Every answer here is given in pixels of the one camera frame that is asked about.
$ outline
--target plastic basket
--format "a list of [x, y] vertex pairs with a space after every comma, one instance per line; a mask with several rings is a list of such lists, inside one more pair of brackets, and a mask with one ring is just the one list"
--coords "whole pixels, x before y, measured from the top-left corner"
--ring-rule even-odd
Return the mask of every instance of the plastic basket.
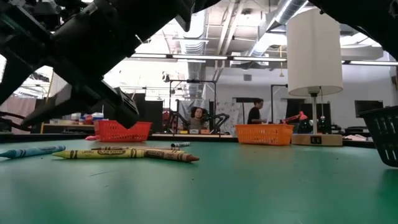
[[239, 143], [287, 146], [293, 135], [293, 125], [288, 124], [237, 124]]
[[101, 142], [142, 142], [148, 139], [151, 122], [137, 122], [126, 129], [117, 121], [95, 121], [94, 131]]
[[365, 120], [381, 161], [398, 167], [398, 106], [359, 114]]

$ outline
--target black basket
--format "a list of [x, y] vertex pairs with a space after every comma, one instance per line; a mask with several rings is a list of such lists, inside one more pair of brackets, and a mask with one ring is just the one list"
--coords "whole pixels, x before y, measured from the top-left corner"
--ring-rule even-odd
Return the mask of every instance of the black basket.
[[363, 112], [359, 116], [365, 120], [383, 163], [398, 167], [398, 106]]

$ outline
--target orange basket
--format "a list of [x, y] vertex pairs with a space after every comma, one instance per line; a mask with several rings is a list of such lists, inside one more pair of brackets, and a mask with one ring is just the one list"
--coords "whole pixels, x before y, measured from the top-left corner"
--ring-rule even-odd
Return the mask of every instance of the orange basket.
[[148, 139], [151, 122], [137, 122], [126, 129], [117, 121], [95, 121], [94, 131], [101, 142], [142, 142]]
[[293, 135], [293, 125], [288, 124], [237, 124], [239, 143], [287, 146]]

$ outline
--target table lamp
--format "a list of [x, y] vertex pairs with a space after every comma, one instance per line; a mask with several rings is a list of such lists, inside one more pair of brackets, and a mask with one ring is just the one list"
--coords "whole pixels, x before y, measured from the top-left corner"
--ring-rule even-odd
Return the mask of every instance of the table lamp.
[[343, 90], [339, 23], [319, 9], [291, 18], [287, 69], [289, 94], [312, 98], [313, 133], [294, 134], [292, 144], [341, 146], [341, 135], [317, 133], [317, 96]]

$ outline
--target desk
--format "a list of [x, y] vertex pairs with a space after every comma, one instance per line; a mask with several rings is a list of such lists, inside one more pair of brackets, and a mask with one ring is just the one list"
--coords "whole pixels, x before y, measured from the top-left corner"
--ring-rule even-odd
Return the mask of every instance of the desk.
[[44, 124], [43, 133], [82, 132], [94, 134], [93, 124]]
[[[170, 146], [167, 141], [140, 145]], [[84, 140], [6, 149], [128, 146]], [[398, 219], [398, 170], [375, 149], [191, 142], [157, 159], [0, 159], [1, 223], [383, 223]]]

